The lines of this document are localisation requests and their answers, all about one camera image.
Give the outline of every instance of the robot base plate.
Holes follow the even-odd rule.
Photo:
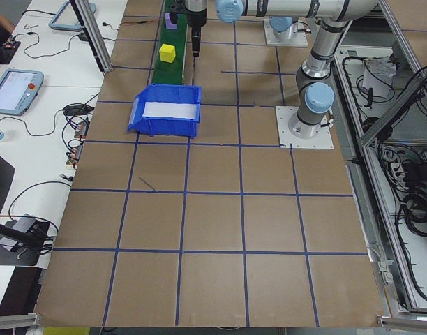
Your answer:
[[[319,133],[308,140],[299,138],[291,133],[288,128],[288,121],[291,116],[297,112],[298,107],[294,106],[276,106],[278,139],[281,148],[289,149],[291,146],[294,149],[333,149],[333,140],[331,139],[330,129],[328,127],[321,128]],[[322,123],[325,124],[327,118],[324,117]]]
[[[263,20],[264,25],[264,36],[267,40],[267,45],[275,46],[286,46],[286,47],[308,47],[308,41],[306,39],[306,34],[302,31],[296,33],[292,38],[287,38],[288,35],[282,35],[285,38],[279,38],[274,35],[269,19]],[[301,23],[298,23],[299,29],[303,29],[304,26]]]

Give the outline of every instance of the power adapter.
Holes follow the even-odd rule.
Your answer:
[[[88,112],[92,112],[94,107],[88,105],[68,105],[63,109],[63,114],[67,117],[74,117],[76,115],[87,115]]]

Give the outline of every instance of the desk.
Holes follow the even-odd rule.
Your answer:
[[[103,27],[102,22],[109,22],[116,27],[122,17],[126,1],[93,0],[97,5],[96,19],[102,35],[115,38],[117,31]],[[62,5],[62,0],[33,0],[28,9],[55,12]],[[47,24],[49,15],[26,13],[18,23],[14,34],[27,32],[24,25],[38,25],[33,31],[40,35],[40,44],[29,51],[32,55],[54,53],[67,47],[69,38],[74,32],[53,31]],[[36,41],[35,36],[20,36],[22,42],[9,65],[0,66],[0,77],[7,68],[40,70],[45,75],[45,81],[38,96],[27,112],[18,117],[26,121],[32,133],[47,133],[52,130],[54,114],[70,103],[84,103],[100,91],[103,75],[99,72],[88,43],[77,38],[72,41],[68,52],[55,57],[30,59],[23,49]],[[107,41],[111,53],[113,42]],[[66,120],[62,114],[57,117],[56,131],[46,137],[31,137],[24,129],[23,123],[15,120],[3,120],[0,128],[5,133],[0,142],[0,156],[15,167],[14,180],[8,194],[2,214],[7,214],[8,206],[13,199],[26,187],[42,181],[63,181],[60,174],[73,175],[73,170],[67,170],[66,150],[61,139],[61,130]],[[73,131],[70,127],[65,132],[65,138],[71,139]],[[33,188],[26,196],[17,201],[13,213],[22,215],[29,213],[34,216],[47,218],[60,225],[63,209],[68,198],[69,188],[61,184],[50,184]],[[7,221],[0,218],[0,223]],[[55,235],[50,228],[50,235]],[[46,268],[50,254],[40,257],[37,267]],[[14,267],[0,267],[0,303],[3,299]]]

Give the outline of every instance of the yellow cube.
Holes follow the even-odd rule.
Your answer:
[[[176,56],[177,52],[174,48],[174,45],[163,44],[159,49],[159,58],[161,61],[173,63]]]

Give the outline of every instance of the grid square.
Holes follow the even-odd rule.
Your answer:
[[[248,251],[304,251],[295,197],[244,197]]]
[[[218,19],[208,19],[206,25],[202,27],[202,42],[233,43],[234,26],[232,24],[226,24]]]
[[[123,15],[158,17],[164,1],[128,1]]]
[[[202,87],[202,104],[237,105],[235,73],[222,73],[195,65],[195,85]]]
[[[294,193],[290,152],[279,148],[241,148],[243,190],[252,193]]]
[[[41,325],[101,326],[113,260],[108,252],[54,251],[35,307]]]
[[[131,103],[97,103],[91,126],[88,130],[88,140],[126,141],[135,142],[136,131],[127,131],[130,119]]]
[[[237,108],[202,106],[198,135],[192,143],[238,144]]]
[[[99,100],[133,102],[147,86],[148,76],[148,70],[115,68],[105,75]]]
[[[239,192],[238,148],[191,146],[188,190]]]
[[[150,68],[154,41],[117,40],[114,44],[111,60],[114,66],[129,68]]]
[[[169,135],[154,135],[139,134],[139,142],[141,143],[188,143],[188,137],[184,136],[169,136]]]
[[[120,253],[106,326],[174,326],[178,255]]]
[[[140,144],[130,189],[183,191],[186,161],[186,145]]]
[[[310,256],[310,267],[321,327],[377,326],[384,311],[367,256]]]
[[[344,160],[333,150],[293,151],[300,193],[352,194]]]
[[[309,251],[367,252],[353,198],[302,197],[301,206]]]
[[[243,256],[185,254],[180,299],[180,326],[246,326]]]
[[[157,17],[141,17],[141,21],[149,21],[146,24],[128,24],[137,22],[136,17],[123,17],[119,27],[117,40],[155,40],[159,19]]]
[[[251,327],[316,326],[304,256],[247,255],[246,269]]]
[[[282,75],[284,106],[299,106],[300,97],[295,75]]]
[[[259,45],[238,45],[239,72],[278,73],[276,48]]]
[[[278,75],[240,73],[238,76],[240,105],[280,106],[283,104]]]
[[[130,193],[121,247],[179,249],[182,208],[182,194]]]
[[[234,58],[235,49],[233,45],[201,43],[200,57],[195,60],[195,79],[203,77],[205,73],[235,71]]]
[[[239,195],[187,195],[184,250],[240,251]]]
[[[240,107],[242,144],[279,145],[276,111],[271,108]]]
[[[116,248],[124,192],[71,192],[56,247]]]
[[[237,44],[266,45],[262,21],[239,20],[235,23]]]
[[[126,190],[134,144],[85,143],[73,188]]]

